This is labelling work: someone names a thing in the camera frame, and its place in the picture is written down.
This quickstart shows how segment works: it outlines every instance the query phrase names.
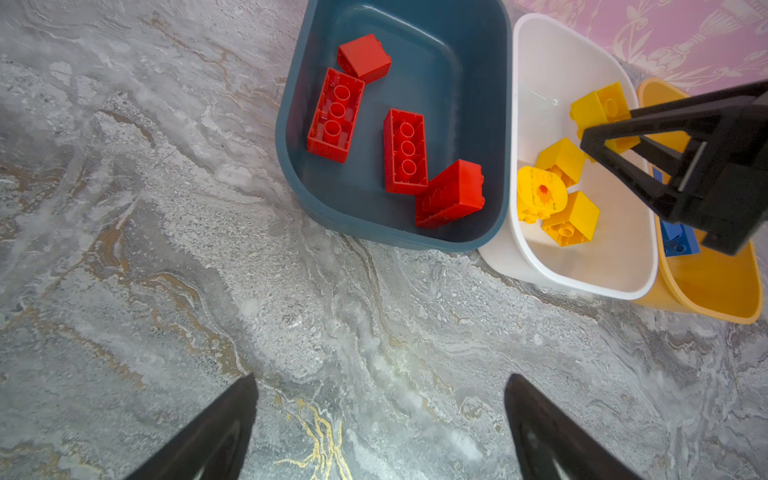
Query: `building block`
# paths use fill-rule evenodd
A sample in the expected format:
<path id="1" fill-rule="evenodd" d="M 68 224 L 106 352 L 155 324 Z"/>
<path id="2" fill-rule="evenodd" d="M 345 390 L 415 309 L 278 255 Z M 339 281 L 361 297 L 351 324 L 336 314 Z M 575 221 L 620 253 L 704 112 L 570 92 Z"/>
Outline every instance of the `building block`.
<path id="1" fill-rule="evenodd" d="M 428 184 L 424 115 L 390 108 L 384 118 L 384 188 L 416 195 Z"/>
<path id="2" fill-rule="evenodd" d="M 654 168 L 654 178 L 658 181 L 664 180 L 661 171 L 656 168 Z M 692 227 L 681 223 L 659 221 L 661 222 L 661 242 L 664 245 L 666 257 L 701 253 L 699 240 L 696 238 L 696 232 Z"/>
<path id="3" fill-rule="evenodd" d="M 518 220 L 536 223 L 563 211 L 568 191 L 556 174 L 541 168 L 518 170 Z"/>
<path id="4" fill-rule="evenodd" d="M 568 195 L 568 205 L 541 224 L 541 228 L 561 247 L 590 242 L 598 225 L 600 209 L 584 192 Z"/>
<path id="5" fill-rule="evenodd" d="M 480 165 L 454 162 L 416 196 L 416 226 L 442 227 L 483 208 L 483 180 Z"/>
<path id="6" fill-rule="evenodd" d="M 341 45 L 336 62 L 345 73 L 369 84 L 389 72 L 392 58 L 372 33 Z"/>
<path id="7" fill-rule="evenodd" d="M 306 149 L 310 153 L 341 164 L 346 162 L 365 89 L 364 81 L 328 69 L 312 127 L 306 136 Z"/>
<path id="8" fill-rule="evenodd" d="M 629 120 L 629 106 L 621 90 L 621 83 L 610 84 L 576 100 L 571 104 L 571 118 L 578 126 L 576 134 L 579 138 L 584 136 L 585 128 Z M 605 145 L 617 154 L 623 154 L 639 143 L 640 137 L 624 137 L 606 141 Z"/>
<path id="9" fill-rule="evenodd" d="M 536 160 L 536 168 L 548 170 L 557 175 L 568 188 L 581 179 L 581 171 L 584 169 L 586 160 L 586 153 L 574 145 L 570 139 L 563 138 L 541 151 Z"/>

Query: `pink wallpaper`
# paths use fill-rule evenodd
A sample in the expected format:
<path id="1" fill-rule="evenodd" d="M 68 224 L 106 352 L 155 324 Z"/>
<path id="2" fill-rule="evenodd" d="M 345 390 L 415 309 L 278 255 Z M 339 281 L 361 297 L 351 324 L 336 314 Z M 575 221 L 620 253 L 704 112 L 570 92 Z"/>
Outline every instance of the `pink wallpaper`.
<path id="1" fill-rule="evenodd" d="M 768 78 L 768 0 L 508 0 L 704 93 Z"/>

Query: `yellow plastic bin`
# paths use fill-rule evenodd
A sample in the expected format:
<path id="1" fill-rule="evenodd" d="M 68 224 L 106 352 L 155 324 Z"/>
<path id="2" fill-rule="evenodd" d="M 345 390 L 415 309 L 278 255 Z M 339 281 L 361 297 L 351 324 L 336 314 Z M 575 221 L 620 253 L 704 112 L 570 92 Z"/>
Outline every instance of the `yellow plastic bin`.
<path id="1" fill-rule="evenodd" d="M 688 95 L 659 78 L 637 89 L 640 106 L 662 104 Z M 677 151 L 688 143 L 684 132 L 651 135 Z M 701 242 L 704 232 L 696 230 Z M 763 311 L 763 282 L 755 246 L 750 241 L 734 257 L 701 247 L 701 253 L 681 257 L 664 255 L 661 224 L 656 217 L 659 270 L 650 291 L 635 303 L 672 312 L 699 313 L 734 323 L 754 323 Z"/>

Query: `white plastic bin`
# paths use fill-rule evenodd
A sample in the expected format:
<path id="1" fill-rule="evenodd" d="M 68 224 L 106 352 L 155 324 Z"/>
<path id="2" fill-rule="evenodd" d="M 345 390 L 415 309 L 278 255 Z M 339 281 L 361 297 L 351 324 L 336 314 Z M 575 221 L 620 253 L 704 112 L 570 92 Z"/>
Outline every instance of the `white plastic bin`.
<path id="1" fill-rule="evenodd" d="M 605 50 L 544 15 L 528 14 L 515 24 L 512 59 L 512 158 L 509 212 L 480 254 L 499 273 L 543 286 L 633 300 L 653 285 L 658 268 L 651 211 L 600 164 L 587 161 L 581 190 L 600 208 L 591 242 L 558 246 L 541 221 L 517 219 L 517 172 L 534 166 L 540 151 L 563 137 L 576 145 L 571 103 L 619 81 L 629 108 L 637 95 L 629 77 Z M 645 159 L 623 155 L 647 171 Z"/>

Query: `yellow toy block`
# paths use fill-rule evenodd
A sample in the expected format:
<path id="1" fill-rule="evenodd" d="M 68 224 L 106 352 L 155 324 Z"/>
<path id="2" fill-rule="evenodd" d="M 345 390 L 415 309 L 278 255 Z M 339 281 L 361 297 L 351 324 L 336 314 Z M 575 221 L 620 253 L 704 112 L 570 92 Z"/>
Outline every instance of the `yellow toy block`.
<path id="1" fill-rule="evenodd" d="M 518 220 L 536 223 L 562 211 L 568 204 L 568 191 L 560 177 L 540 168 L 518 170 Z"/>
<path id="2" fill-rule="evenodd" d="M 578 183 L 586 159 L 586 153 L 569 139 L 563 138 L 541 151 L 536 168 L 549 170 L 560 177 L 568 188 Z"/>
<path id="3" fill-rule="evenodd" d="M 584 136 L 585 128 L 629 120 L 631 116 L 621 84 L 616 82 L 576 100 L 571 104 L 571 118 L 578 126 L 579 138 Z M 623 137 L 606 141 L 605 145 L 617 154 L 623 154 L 639 143 L 640 137 Z"/>
<path id="4" fill-rule="evenodd" d="M 600 209 L 584 192 L 574 192 L 568 195 L 565 210 L 549 217 L 541 228 L 561 247 L 568 247 L 592 241 L 599 216 Z"/>

